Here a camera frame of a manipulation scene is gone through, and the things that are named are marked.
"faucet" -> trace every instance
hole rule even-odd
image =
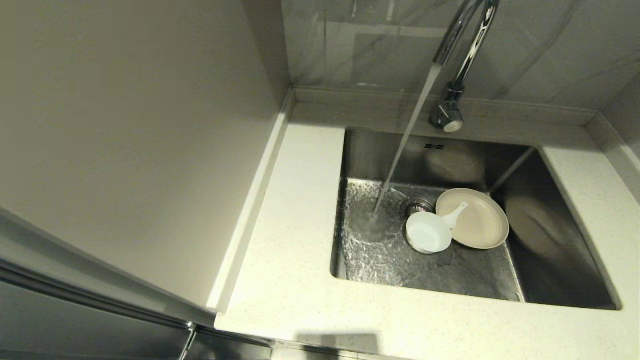
[[[458,8],[456,16],[451,21],[451,25],[449,25],[449,29],[440,43],[436,56],[433,58],[433,63],[437,63],[441,66],[447,64],[462,33],[482,3],[484,3],[482,18],[480,20],[480,25],[478,25],[478,29],[476,30],[476,36],[469,47],[467,57],[460,64],[460,68],[456,73],[455,79],[448,82],[447,88],[444,90],[440,101],[431,112],[429,119],[431,125],[439,129],[443,129],[448,133],[460,130],[465,124],[462,118],[462,113],[458,108],[458,102],[465,91],[465,78],[469,73],[471,65],[476,59],[478,50],[480,50],[480,46],[482,46],[484,41],[484,37],[487,32],[489,32],[489,27],[493,22],[495,12],[498,10],[498,4],[500,1],[465,0]]]

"drain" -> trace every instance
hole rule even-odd
[[[420,212],[434,213],[435,207],[429,201],[420,197],[408,199],[400,206],[400,212],[405,218]]]

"running water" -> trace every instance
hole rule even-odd
[[[420,94],[420,98],[418,99],[418,104],[416,104],[415,109],[413,110],[413,115],[411,115],[411,120],[409,120],[409,125],[406,127],[406,131],[404,132],[404,136],[400,141],[400,146],[398,147],[398,152],[396,153],[396,158],[394,159],[393,164],[391,164],[391,170],[389,170],[389,175],[387,176],[387,180],[385,180],[382,189],[380,190],[380,194],[378,195],[378,201],[376,201],[376,206],[373,208],[373,214],[375,215],[382,203],[382,198],[384,198],[387,190],[389,189],[389,183],[391,182],[391,178],[394,175],[394,171],[396,171],[396,165],[398,165],[398,161],[400,160],[400,155],[402,155],[402,151],[404,150],[404,146],[406,145],[407,140],[409,140],[409,135],[411,134],[411,130],[413,130],[413,126],[415,125],[415,121],[418,120],[418,116],[422,111],[422,107],[424,106],[424,101],[426,101],[431,88],[433,87],[433,83],[436,82],[438,75],[440,74],[440,70],[442,69],[442,65],[434,63],[431,66],[431,71],[429,71],[429,76],[427,77],[427,81],[424,83],[424,88],[422,89],[422,93]]]

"white countertop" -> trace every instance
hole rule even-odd
[[[304,124],[287,129],[217,329],[408,359],[638,358],[640,206],[580,126],[478,117],[450,137],[537,146],[604,262],[622,310],[524,304],[334,278],[341,124],[400,132],[403,124],[388,120],[394,117],[393,111],[296,105],[293,122]],[[413,133],[435,130],[419,122]]]

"stainless steel sink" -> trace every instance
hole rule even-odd
[[[382,181],[401,135],[347,131],[331,271],[335,277],[477,297],[617,309],[589,247],[536,149],[411,136],[376,220]],[[507,242],[453,242],[425,255],[404,237],[414,211],[450,188],[491,196],[507,213]]]

